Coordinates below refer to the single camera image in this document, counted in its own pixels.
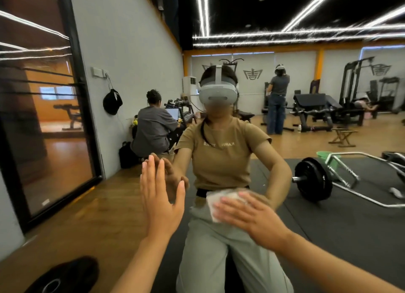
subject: barbell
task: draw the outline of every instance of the barbell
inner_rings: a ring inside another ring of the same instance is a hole
[[[312,202],[328,199],[332,193],[332,177],[325,163],[307,157],[297,164],[292,177],[301,195]]]

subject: light switch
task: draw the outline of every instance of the light switch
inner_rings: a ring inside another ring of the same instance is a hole
[[[92,67],[92,74],[93,74],[93,76],[104,77],[103,76],[103,71],[101,69],[98,69],[98,68]]]

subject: wooden stool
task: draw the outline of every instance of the wooden stool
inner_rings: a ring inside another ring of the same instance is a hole
[[[353,134],[357,133],[357,131],[354,130],[349,130],[349,129],[343,129],[343,128],[337,128],[337,129],[332,129],[332,131],[336,131],[336,138],[333,141],[330,141],[330,144],[339,144],[339,147],[346,148],[346,147],[355,147],[356,145],[352,145],[349,142],[348,137]]]

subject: black bag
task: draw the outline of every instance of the black bag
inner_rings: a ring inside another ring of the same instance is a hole
[[[107,95],[103,99],[103,107],[104,110],[110,115],[116,115],[119,107],[122,105],[122,99],[119,96],[118,91],[116,91],[113,88],[113,84],[111,84],[111,80],[108,75],[107,75],[107,83],[110,92],[107,93]]]
[[[25,293],[88,293],[99,278],[99,264],[90,256],[51,268]]]
[[[119,163],[122,169],[131,168],[139,163],[139,157],[132,151],[131,142],[125,141],[122,147],[119,148]]]

